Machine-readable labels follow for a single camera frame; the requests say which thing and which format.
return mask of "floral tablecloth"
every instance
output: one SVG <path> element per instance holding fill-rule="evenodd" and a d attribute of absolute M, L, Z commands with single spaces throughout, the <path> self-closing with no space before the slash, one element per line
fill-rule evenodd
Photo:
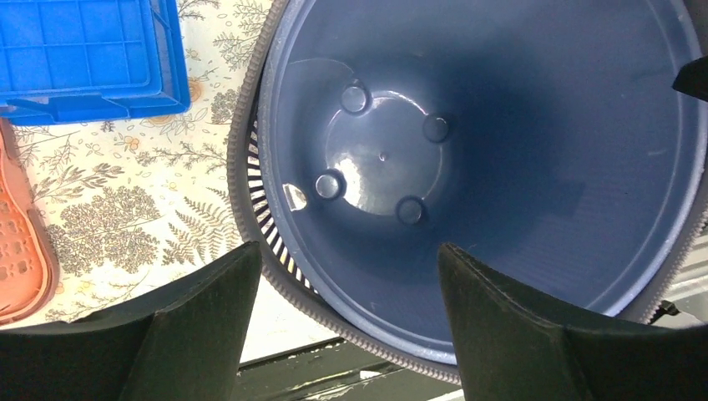
<path fill-rule="evenodd" d="M 270 3 L 178 1 L 193 104 L 184 114 L 16 127 L 61 281 L 44 309 L 3 328 L 72 321 L 240 244 L 226 189 L 226 137 Z M 332 337 L 261 280 L 243 360 Z"/>

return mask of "blue crate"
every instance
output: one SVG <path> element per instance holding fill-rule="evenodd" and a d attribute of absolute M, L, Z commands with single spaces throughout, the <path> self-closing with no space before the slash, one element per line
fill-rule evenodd
<path fill-rule="evenodd" d="M 0 0 L 0 117 L 48 125 L 189 106 L 175 0 Z"/>

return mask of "blue plastic basin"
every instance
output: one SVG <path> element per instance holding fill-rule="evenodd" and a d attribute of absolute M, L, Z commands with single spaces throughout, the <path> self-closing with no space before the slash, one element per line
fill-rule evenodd
<path fill-rule="evenodd" d="M 662 266 L 705 160 L 679 1 L 293 0 L 260 92 L 276 225 L 344 318 L 455 363 L 453 242 L 614 316 Z"/>

